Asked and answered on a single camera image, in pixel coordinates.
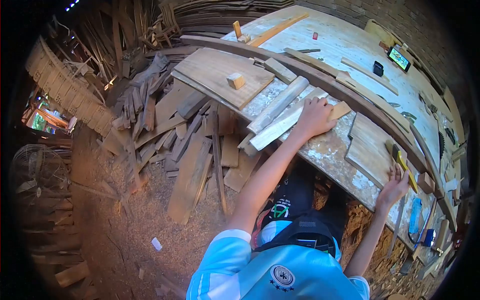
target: phone screen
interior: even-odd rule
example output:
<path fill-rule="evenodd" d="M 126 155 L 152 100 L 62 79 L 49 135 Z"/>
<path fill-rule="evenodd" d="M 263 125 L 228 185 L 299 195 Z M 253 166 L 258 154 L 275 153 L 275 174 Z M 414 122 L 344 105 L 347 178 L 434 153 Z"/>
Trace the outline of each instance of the phone screen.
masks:
<path fill-rule="evenodd" d="M 403 57 L 395 48 L 392 48 L 390 54 L 388 55 L 391 59 L 393 59 L 403 70 L 405 70 L 408 66 L 408 60 Z"/>

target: light blue shirt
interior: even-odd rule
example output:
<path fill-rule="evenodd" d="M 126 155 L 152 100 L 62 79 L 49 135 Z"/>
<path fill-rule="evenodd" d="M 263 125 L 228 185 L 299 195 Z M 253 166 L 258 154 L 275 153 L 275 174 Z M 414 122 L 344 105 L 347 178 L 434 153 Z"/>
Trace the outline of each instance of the light blue shirt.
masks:
<path fill-rule="evenodd" d="M 274 221 L 259 234 L 271 241 L 290 221 Z M 274 247 L 252 258 L 251 235 L 243 230 L 220 232 L 193 274 L 187 299 L 363 299 L 370 288 L 361 276 L 347 278 L 341 257 L 297 245 Z"/>

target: person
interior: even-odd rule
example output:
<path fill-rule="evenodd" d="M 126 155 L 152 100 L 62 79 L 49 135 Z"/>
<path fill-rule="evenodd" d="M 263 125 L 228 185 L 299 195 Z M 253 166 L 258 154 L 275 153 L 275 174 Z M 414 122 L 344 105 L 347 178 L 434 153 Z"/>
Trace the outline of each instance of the person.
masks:
<path fill-rule="evenodd" d="M 408 171 L 390 168 L 372 223 L 342 271 L 339 246 L 346 223 L 346 193 L 332 187 L 325 206 L 312 208 L 315 169 L 305 162 L 280 182 L 296 152 L 313 136 L 335 127 L 325 98 L 306 99 L 288 138 L 238 195 L 224 231 L 208 246 L 193 274 L 187 299 L 369 299 L 366 271 L 393 204 L 408 191 Z M 256 247 L 250 246 L 258 212 L 267 206 Z"/>

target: brick wall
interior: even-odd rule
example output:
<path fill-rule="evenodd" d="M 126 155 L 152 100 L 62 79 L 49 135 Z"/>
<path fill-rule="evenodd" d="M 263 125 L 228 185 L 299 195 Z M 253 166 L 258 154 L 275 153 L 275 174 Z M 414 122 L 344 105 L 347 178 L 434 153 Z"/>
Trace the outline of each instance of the brick wall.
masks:
<path fill-rule="evenodd" d="M 369 19 L 375 19 L 392 30 L 423 60 L 442 87 L 450 87 L 463 121 L 470 119 L 467 111 L 471 104 L 460 52 L 442 20 L 425 0 L 299 0 L 295 3 L 362 29 Z"/>

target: shirt logo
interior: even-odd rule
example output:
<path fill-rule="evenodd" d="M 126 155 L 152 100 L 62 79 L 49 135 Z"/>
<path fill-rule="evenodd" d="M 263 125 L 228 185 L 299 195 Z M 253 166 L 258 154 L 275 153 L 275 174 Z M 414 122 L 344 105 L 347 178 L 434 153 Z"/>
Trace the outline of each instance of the shirt logo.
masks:
<path fill-rule="evenodd" d="M 274 265 L 270 269 L 270 274 L 279 285 L 285 288 L 289 288 L 295 283 L 295 276 L 293 273 L 282 265 Z"/>

